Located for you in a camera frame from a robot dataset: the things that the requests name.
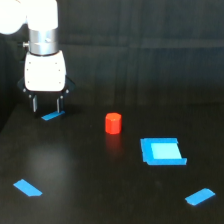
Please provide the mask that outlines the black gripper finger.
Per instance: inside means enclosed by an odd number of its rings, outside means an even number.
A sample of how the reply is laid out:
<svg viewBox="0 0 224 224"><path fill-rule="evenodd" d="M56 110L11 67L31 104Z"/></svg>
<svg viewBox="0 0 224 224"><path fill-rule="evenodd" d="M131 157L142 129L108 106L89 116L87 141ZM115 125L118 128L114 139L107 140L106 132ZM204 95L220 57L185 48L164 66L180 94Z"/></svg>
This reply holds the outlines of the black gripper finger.
<svg viewBox="0 0 224 224"><path fill-rule="evenodd" d="M63 96L60 96L57 98L57 112L58 113L60 113L63 110L63 102L64 102Z"/></svg>
<svg viewBox="0 0 224 224"><path fill-rule="evenodd" d="M32 110L33 110L33 114L36 116L37 110L38 110L37 95L33 95L32 97Z"/></svg>

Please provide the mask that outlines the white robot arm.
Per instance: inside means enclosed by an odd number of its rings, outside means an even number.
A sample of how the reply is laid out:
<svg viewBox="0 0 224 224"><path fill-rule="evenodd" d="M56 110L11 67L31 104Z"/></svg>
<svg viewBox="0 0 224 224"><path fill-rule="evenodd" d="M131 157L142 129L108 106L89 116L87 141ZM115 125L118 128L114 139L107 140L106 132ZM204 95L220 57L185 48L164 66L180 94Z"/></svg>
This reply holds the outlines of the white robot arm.
<svg viewBox="0 0 224 224"><path fill-rule="evenodd" d="M0 34L14 34L23 25L28 27L29 39L22 43L27 53L18 87L28 95L34 113L38 92L58 93L57 111L45 116L50 119L64 113L64 98L75 88L58 46L57 0L0 0Z"/></svg>

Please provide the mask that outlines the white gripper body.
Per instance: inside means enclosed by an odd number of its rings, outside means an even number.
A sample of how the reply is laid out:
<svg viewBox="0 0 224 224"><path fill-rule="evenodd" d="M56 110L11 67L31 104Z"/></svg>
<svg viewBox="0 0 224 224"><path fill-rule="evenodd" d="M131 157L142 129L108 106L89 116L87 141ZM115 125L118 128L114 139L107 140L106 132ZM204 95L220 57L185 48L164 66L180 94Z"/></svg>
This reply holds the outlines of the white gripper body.
<svg viewBox="0 0 224 224"><path fill-rule="evenodd" d="M65 92L75 88L75 83L67 76L62 51L54 55L36 56L28 52L25 58L24 77L18 87L31 94L33 92Z"/></svg>

